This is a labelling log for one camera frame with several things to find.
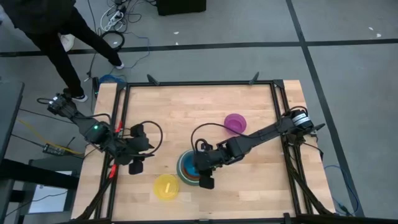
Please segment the leg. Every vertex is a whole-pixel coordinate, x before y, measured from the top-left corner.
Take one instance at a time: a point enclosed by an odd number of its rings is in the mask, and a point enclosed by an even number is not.
[[[90,45],[98,53],[107,58],[112,65],[120,66],[122,64],[118,53],[87,26],[86,21],[76,8],[73,9],[70,19],[62,26],[62,29]]]
[[[30,40],[50,59],[63,81],[67,84],[72,96],[82,96],[84,91],[80,86],[79,77],[69,60],[69,57],[57,32],[49,34],[26,34]]]

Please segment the wooden tabletop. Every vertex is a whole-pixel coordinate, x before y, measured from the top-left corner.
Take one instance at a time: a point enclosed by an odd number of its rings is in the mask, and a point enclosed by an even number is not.
[[[284,81],[289,106],[305,106],[298,80]],[[111,114],[116,84],[102,84],[95,113]],[[120,121],[122,103],[119,105]],[[203,123],[223,123],[230,113],[243,115],[250,134],[276,122],[269,85],[223,86],[153,86],[134,87],[130,91],[126,128],[145,120],[158,123],[164,132],[164,142],[154,157],[144,161],[144,172],[129,175],[128,166],[119,169],[113,221],[132,220],[197,220],[234,218],[275,218],[289,212],[294,216],[292,197],[280,138],[255,147],[246,157],[213,173],[215,188],[207,190],[184,184],[176,175],[178,157],[190,149],[190,135]],[[159,130],[145,124],[150,143],[159,142]],[[195,139],[205,138],[216,144],[231,136],[222,128],[205,126],[195,133]],[[316,146],[313,138],[307,142]],[[328,182],[318,151],[301,147],[302,163],[307,184],[324,206],[334,212]],[[91,153],[84,161],[76,193],[72,218],[79,216],[98,190],[104,155]],[[153,193],[155,179],[161,174],[173,174],[180,184],[175,200],[161,201]],[[301,208],[305,211],[299,190]],[[103,215],[108,194],[104,196]]]

